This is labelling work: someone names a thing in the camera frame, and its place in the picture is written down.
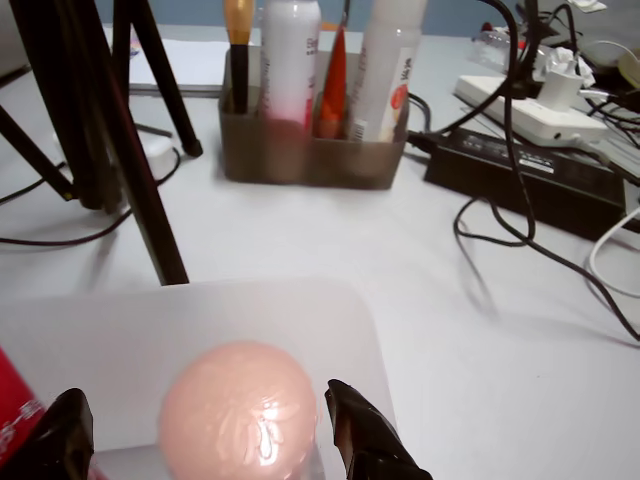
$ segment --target white power strip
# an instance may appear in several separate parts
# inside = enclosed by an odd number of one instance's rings
[[[504,77],[462,76],[455,94],[468,104],[477,106],[495,92],[502,82]],[[504,97],[499,97],[484,113],[502,123]],[[567,112],[557,112],[530,98],[513,101],[513,131],[542,147],[571,146],[577,137],[585,142],[597,142],[608,134],[605,124],[578,110],[572,108]]]

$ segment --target pink sphere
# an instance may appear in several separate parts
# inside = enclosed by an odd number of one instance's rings
[[[233,343],[197,359],[171,387],[160,448],[176,480],[293,479],[316,415],[311,381],[289,354]]]

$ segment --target brown plastic organizer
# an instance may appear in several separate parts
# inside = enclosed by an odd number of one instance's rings
[[[329,52],[319,52],[318,79],[324,79]],[[358,55],[347,55],[347,83],[351,91],[358,69]],[[270,140],[273,131],[258,115],[260,94],[260,47],[249,47],[248,114],[230,108],[229,55],[219,102],[222,161],[229,180],[245,183],[291,184],[315,187],[387,190],[391,188],[406,142],[406,115],[394,143],[361,143],[319,138],[287,142]]]

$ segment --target white bottle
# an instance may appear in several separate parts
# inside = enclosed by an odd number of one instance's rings
[[[262,110],[311,129],[322,15],[317,0],[266,0],[262,16]]]
[[[376,0],[351,96],[350,140],[394,140],[409,93],[426,8],[427,0]]]

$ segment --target tripod leg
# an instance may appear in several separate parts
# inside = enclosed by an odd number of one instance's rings
[[[73,185],[65,178],[24,133],[11,116],[0,106],[0,134],[15,148],[29,165],[65,200],[75,198]]]
[[[147,0],[115,0],[115,2],[128,2],[133,26],[147,56],[151,71],[158,82],[158,89],[164,97],[169,114],[176,126],[182,141],[182,148],[190,156],[199,157],[202,155],[202,146],[193,131],[149,3]]]
[[[20,0],[34,6],[42,0]],[[91,82],[97,100],[96,114],[104,124],[104,134],[112,145],[120,167],[129,204],[163,285],[189,283],[171,226],[167,219],[149,163],[133,123],[127,99],[119,88],[109,47],[102,34],[98,11],[93,2],[54,0],[60,20],[80,47],[76,60]]]
[[[129,1],[113,3],[113,63],[122,94],[129,97],[129,61],[131,57],[131,16]]]
[[[73,174],[76,195],[85,208],[99,210],[102,199],[97,174],[82,135],[83,121],[74,101],[71,68],[55,6],[51,0],[10,3],[38,88]]]

